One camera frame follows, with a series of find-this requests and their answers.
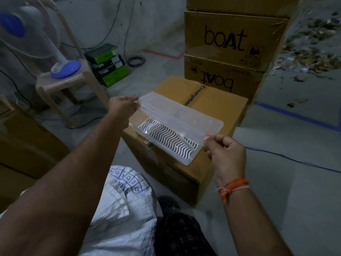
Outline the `brown taped cardboard box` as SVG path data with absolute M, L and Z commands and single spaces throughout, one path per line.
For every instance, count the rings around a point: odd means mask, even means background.
M 166 78 L 153 92 L 223 121 L 224 126 L 218 133 L 229 136 L 233 135 L 248 102 L 247 98 L 178 76 Z M 186 166 L 136 133 L 130 125 L 122 138 L 147 174 L 189 205 L 198 204 L 213 178 L 212 163 L 203 147 Z

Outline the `white woven sack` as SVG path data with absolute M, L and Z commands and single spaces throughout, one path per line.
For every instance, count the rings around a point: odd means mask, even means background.
M 131 167 L 109 169 L 79 256 L 155 256 L 156 196 Z

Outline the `person's black shoe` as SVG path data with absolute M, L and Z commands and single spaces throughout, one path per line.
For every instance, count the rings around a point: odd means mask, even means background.
M 157 197 L 164 218 L 170 215 L 181 213 L 181 208 L 177 201 L 170 196 L 162 195 Z

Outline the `dark brown cardboard box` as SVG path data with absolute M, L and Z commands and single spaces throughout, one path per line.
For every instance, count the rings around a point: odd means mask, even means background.
M 0 95 L 0 214 L 69 153 L 59 138 Z

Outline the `orange thread wristband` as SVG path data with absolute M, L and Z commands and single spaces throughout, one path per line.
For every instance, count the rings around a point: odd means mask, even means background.
M 249 189 L 249 181 L 245 178 L 235 179 L 232 182 L 218 188 L 218 192 L 222 201 L 226 201 L 227 198 L 235 191 L 241 189 Z

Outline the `pile of dry debris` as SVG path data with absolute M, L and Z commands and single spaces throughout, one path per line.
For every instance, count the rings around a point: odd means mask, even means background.
M 341 70 L 341 50 L 332 51 L 341 40 L 341 11 L 324 18 L 309 17 L 299 21 L 295 31 L 286 37 L 275 60 L 271 75 L 276 71 L 312 74 L 329 78 L 327 72 Z

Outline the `person's checked trouser leg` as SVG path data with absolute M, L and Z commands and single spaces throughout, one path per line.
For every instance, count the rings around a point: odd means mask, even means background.
M 217 256 L 198 221 L 175 213 L 158 220 L 155 233 L 156 256 Z

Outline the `beige plastic stool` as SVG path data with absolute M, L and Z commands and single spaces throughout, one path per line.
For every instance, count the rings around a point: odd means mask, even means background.
M 53 79 L 50 73 L 41 73 L 37 77 L 36 91 L 40 98 L 61 118 L 66 126 L 74 128 L 75 125 L 70 118 L 62 111 L 60 107 L 51 98 L 51 93 L 61 91 L 73 104 L 78 101 L 70 88 L 77 84 L 86 84 L 96 94 L 101 104 L 108 109 L 109 97 L 96 79 L 92 72 L 89 63 L 86 60 L 78 60 L 81 63 L 81 68 L 71 76 L 62 79 Z

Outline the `white wavy-slot grille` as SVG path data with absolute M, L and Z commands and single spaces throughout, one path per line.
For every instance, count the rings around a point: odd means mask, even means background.
M 138 127 L 132 123 L 130 126 L 147 141 L 186 166 L 194 160 L 203 147 L 150 117 Z

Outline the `person's left forearm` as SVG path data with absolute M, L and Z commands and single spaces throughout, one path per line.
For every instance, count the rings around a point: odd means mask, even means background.
M 0 256 L 77 256 L 114 159 L 127 115 L 107 114 L 0 219 Z

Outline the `green and black box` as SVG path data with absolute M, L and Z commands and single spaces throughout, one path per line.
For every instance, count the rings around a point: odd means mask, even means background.
M 104 43 L 95 49 L 85 52 L 84 56 L 92 64 L 101 64 L 118 54 L 119 53 L 117 46 L 109 43 Z
M 114 74 L 114 72 L 112 72 L 111 74 L 103 77 L 101 79 L 101 83 L 106 86 L 106 87 L 111 87 L 114 84 L 116 84 L 118 81 L 122 80 L 123 78 L 127 77 L 129 75 L 128 72 L 118 72 L 116 74 Z
M 97 76 L 102 81 L 109 81 L 110 79 L 118 76 L 125 77 L 129 74 L 128 69 L 126 68 L 126 65 L 122 62 L 117 62 L 106 69 L 100 71 L 97 73 Z
M 115 56 L 113 56 L 112 58 L 102 62 L 101 64 L 95 64 L 95 63 L 90 63 L 92 68 L 96 71 L 96 72 L 101 72 L 115 64 L 117 64 L 117 68 L 124 66 L 125 62 L 122 59 L 120 54 L 116 54 Z

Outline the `person's right forearm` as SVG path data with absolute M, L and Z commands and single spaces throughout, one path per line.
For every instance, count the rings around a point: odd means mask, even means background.
M 293 256 L 248 186 L 221 192 L 238 256 Z

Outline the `clear plastic tray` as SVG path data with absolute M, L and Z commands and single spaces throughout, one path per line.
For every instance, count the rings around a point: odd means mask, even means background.
M 139 127 L 147 118 L 151 118 L 199 145 L 203 145 L 207 133 L 217 133 L 224 126 L 221 120 L 155 92 L 140 97 L 138 103 L 138 110 L 130 118 L 132 126 Z

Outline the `person's left hand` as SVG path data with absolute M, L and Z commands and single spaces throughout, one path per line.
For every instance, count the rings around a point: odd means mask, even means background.
M 130 117 L 136 113 L 139 108 L 139 101 L 131 103 L 118 103 L 117 97 L 109 99 L 108 114 L 113 118 L 114 123 L 122 130 L 126 129 L 129 125 Z

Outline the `white and blue table fan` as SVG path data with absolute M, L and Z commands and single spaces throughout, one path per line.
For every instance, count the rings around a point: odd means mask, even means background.
M 58 12 L 53 0 L 0 0 L 0 40 L 9 48 L 36 59 L 55 58 L 53 79 L 62 79 L 81 68 L 59 50 L 60 36 L 48 8 Z

